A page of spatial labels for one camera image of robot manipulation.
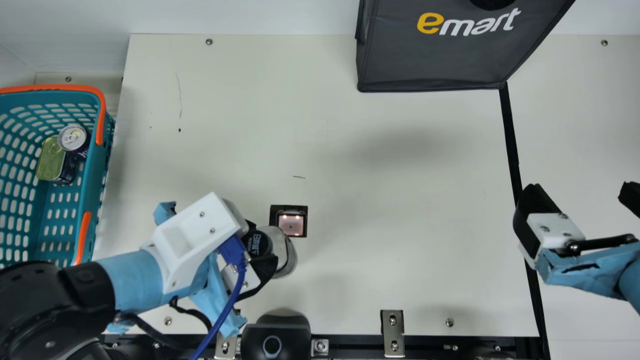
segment white table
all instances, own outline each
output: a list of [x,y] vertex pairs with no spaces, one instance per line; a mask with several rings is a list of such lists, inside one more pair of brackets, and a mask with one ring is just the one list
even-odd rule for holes
[[298,267],[239,303],[250,322],[379,334],[403,309],[407,334],[537,336],[496,91],[361,94],[351,36],[210,37],[131,37],[95,258],[137,249],[161,201],[214,191],[259,225],[307,205]]

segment metal bracket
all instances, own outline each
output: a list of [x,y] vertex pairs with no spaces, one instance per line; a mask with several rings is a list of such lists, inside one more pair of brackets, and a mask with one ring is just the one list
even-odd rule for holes
[[237,335],[229,336],[225,339],[222,333],[218,332],[218,337],[216,338],[216,353],[213,355],[213,358],[215,360],[233,360],[238,351],[238,344]]
[[381,310],[385,357],[404,357],[404,316],[402,310]]
[[328,339],[311,339],[311,357],[329,356]]

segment orange basket handle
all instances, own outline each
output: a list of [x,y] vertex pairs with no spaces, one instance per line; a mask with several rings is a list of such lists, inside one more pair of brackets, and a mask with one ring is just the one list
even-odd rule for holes
[[93,86],[88,85],[71,85],[71,84],[50,84],[50,85],[26,85],[13,86],[10,88],[0,88],[0,94],[12,94],[15,92],[39,91],[39,90],[64,90],[64,91],[80,91],[88,92],[98,97],[100,101],[100,112],[98,113],[98,124],[95,127],[95,144],[102,146],[104,143],[104,117],[107,113],[107,102],[104,94]]

